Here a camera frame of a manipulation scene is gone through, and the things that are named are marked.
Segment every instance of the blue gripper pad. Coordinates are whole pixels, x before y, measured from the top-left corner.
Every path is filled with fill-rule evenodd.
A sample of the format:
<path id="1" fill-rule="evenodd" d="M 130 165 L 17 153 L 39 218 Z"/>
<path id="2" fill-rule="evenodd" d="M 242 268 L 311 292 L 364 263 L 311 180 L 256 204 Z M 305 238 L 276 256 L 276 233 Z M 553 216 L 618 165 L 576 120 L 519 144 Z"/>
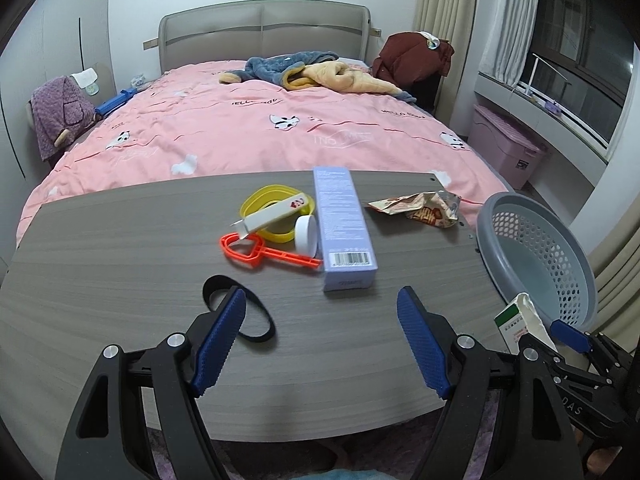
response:
<path id="1" fill-rule="evenodd" d="M 246 297 L 244 290 L 239 288 L 216 319 L 196 355 L 195 373 L 191 380 L 196 398 L 203 395 L 207 388 L 216 384 L 231 345 L 236 340 L 244 321 L 245 313 Z"/>
<path id="2" fill-rule="evenodd" d="M 447 399 L 451 384 L 447 379 L 445 355 L 425 322 L 414 298 L 404 289 L 398 292 L 398 320 L 409 342 L 415 361 L 422 373 L 424 382 L 436 390 L 441 399 Z"/>
<path id="3" fill-rule="evenodd" d="M 550 328 L 551 335 L 564 343 L 578 354 L 588 354 L 591 351 L 589 338 L 561 319 L 556 319 Z"/>

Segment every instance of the white cap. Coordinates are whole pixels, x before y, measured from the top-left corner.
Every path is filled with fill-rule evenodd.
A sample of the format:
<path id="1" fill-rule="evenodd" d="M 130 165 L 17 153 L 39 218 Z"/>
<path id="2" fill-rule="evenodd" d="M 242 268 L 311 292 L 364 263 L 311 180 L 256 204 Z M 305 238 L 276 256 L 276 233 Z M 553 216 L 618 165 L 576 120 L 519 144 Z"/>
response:
<path id="1" fill-rule="evenodd" d="M 318 252 L 318 224 L 313 215 L 304 215 L 296 220 L 296 252 L 314 258 Z"/>

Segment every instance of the headboard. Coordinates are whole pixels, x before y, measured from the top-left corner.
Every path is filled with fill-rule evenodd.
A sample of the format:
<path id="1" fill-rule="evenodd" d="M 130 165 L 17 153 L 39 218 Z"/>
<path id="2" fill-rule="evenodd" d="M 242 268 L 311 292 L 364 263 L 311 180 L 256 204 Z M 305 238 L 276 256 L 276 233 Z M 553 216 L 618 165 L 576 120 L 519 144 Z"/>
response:
<path id="1" fill-rule="evenodd" d="M 184 10 L 160 21 L 160 69 L 302 50 L 364 60 L 369 23 L 367 7 L 324 0 L 249 0 Z"/>

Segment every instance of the snack wrapper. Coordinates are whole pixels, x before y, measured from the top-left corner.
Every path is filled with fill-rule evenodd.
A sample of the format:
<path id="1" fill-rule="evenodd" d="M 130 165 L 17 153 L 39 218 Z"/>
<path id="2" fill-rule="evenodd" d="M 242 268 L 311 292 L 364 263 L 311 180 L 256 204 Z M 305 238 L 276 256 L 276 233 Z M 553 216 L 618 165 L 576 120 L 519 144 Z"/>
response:
<path id="1" fill-rule="evenodd" d="M 425 191 L 407 196 L 387 198 L 369 202 L 370 208 L 396 215 L 404 213 L 407 218 L 436 227 L 451 227 L 458 221 L 460 197 L 449 191 Z"/>

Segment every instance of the orange plastic handle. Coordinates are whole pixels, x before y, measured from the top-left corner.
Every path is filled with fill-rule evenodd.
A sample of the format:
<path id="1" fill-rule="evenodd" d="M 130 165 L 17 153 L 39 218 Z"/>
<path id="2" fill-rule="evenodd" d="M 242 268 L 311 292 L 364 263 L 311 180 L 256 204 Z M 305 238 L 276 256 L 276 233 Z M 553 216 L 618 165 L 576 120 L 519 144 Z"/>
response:
<path id="1" fill-rule="evenodd" d="M 310 269 L 317 269 L 322 264 L 322 260 L 312 258 L 311 256 L 287 253 L 287 251 L 267 247 L 264 245 L 264 240 L 255 233 L 250 234 L 245 238 L 245 240 L 251 240 L 254 242 L 251 252 L 249 252 L 249 254 L 239 253 L 231 248 L 231 244 L 234 244 L 239 240 L 240 236 L 238 233 L 229 233 L 228 235 L 224 235 L 220 238 L 220 247 L 222 248 L 222 252 L 225 253 L 227 258 L 237 260 L 238 262 L 248 264 L 252 267 L 260 265 L 263 258 L 273 258 L 274 260 L 302 267 L 309 267 Z"/>

